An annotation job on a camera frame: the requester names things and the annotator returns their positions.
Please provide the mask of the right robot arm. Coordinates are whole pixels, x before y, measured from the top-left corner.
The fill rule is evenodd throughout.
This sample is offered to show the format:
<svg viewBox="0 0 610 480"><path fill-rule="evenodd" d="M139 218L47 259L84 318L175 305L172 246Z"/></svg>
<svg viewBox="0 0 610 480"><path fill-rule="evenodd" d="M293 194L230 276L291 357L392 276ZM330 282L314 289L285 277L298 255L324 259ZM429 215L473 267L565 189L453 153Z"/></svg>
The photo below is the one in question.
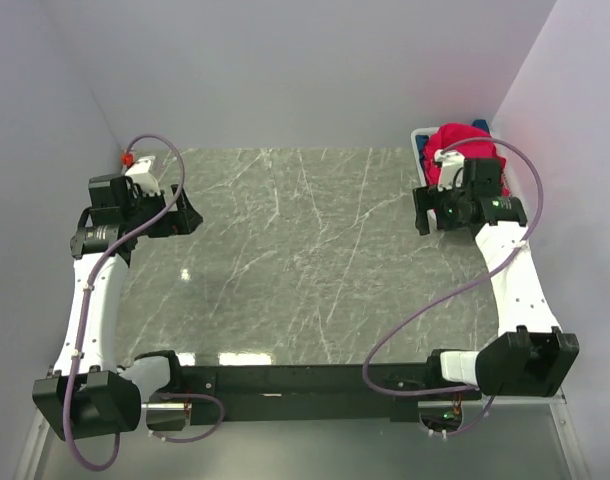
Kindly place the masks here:
<svg viewBox="0 0 610 480"><path fill-rule="evenodd" d="M460 384L488 396L552 397L576 360L575 335L561 330L552 313L524 236L522 202L503 193L503 168L495 158L439 152L437 184L414 190L416 228L467 229L492 273L498 333L480 351L437 350L424 374L429 395L445 399Z"/></svg>

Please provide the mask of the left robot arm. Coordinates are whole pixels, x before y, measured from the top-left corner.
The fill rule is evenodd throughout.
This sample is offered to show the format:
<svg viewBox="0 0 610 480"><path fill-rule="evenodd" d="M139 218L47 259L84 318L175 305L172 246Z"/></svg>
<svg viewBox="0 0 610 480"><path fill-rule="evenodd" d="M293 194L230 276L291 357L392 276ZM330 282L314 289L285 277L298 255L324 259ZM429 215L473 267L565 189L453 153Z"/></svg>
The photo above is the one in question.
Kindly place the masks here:
<svg viewBox="0 0 610 480"><path fill-rule="evenodd" d="M184 392L174 351L141 354L124 372L114 355L121 289L139 237L189 235L203 221L182 186L171 189L167 202L149 180L110 174L88 182L90 204L70 240L75 288L66 338L32 390L34 404L63 441L133 431L142 402L153 395L171 402Z"/></svg>

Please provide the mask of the white plastic laundry basket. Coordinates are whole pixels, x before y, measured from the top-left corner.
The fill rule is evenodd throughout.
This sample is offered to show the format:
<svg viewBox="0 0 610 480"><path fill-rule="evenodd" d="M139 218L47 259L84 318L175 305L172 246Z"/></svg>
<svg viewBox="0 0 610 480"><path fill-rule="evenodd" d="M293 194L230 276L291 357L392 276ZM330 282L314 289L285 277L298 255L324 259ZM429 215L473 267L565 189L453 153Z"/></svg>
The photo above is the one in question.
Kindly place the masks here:
<svg viewBox="0 0 610 480"><path fill-rule="evenodd" d="M471 125L461 123L447 123L441 127L418 128L411 132L411 145L415 158L416 168L422 186L437 185L439 180L440 168L433 163L435 151L447 147L457 140L476 136L495 137L496 132L490 128L489 124L483 120L475 120ZM474 143L458 147L459 152L473 152L476 156L483 156L492 153L503 161L503 193L504 195L520 196L520 193L513 187L514 183L510 176L513 174L512 168L508 165L503 156L501 146L493 146L487 142Z"/></svg>

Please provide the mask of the red t shirt in basket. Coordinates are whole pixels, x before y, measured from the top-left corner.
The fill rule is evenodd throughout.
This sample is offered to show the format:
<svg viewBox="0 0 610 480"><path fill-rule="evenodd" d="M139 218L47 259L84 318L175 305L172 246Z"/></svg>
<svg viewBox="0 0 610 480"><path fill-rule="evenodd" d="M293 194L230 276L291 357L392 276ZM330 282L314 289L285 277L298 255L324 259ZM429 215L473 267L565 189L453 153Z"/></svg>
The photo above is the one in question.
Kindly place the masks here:
<svg viewBox="0 0 610 480"><path fill-rule="evenodd" d="M435 133L428 137L420 150L426 183L437 185L440 174L440 168L434 163L434 155L437 150L446 149L461 140L478 137L488 138L490 134L462 123L452 122L440 126ZM500 161L502 169L506 167L507 160L498 154L494 143L487 141L467 142L457 146L456 150L462 153L465 158L494 158Z"/></svg>

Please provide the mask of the blue t shirt in basket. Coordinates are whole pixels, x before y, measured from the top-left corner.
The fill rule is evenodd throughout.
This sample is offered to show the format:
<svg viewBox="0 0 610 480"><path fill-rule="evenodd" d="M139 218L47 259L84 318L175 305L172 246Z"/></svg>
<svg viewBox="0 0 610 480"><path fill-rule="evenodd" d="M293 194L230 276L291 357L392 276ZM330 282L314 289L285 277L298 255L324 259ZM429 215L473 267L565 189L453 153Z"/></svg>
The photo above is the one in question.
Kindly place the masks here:
<svg viewBox="0 0 610 480"><path fill-rule="evenodd" d="M471 126L474 128L477 128L479 130L482 130L484 132L486 132L487 134L490 133L490 127L489 124L486 120L484 119L476 119L471 123Z"/></svg>

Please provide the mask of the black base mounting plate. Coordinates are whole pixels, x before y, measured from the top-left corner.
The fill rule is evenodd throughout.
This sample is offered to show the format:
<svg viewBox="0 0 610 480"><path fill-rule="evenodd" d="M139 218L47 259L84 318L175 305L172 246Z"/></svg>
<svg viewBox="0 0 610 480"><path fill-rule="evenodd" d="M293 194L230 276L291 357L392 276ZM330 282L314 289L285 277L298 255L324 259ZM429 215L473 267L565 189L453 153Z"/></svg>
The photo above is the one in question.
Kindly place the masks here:
<svg viewBox="0 0 610 480"><path fill-rule="evenodd" d="M224 406L227 422L385 418L416 422L424 401L479 400L473 390L414 397L380 394L363 381L356 365L183 366L179 386L161 388L145 402L189 406L191 425L212 425L219 407L190 394L209 395Z"/></svg>

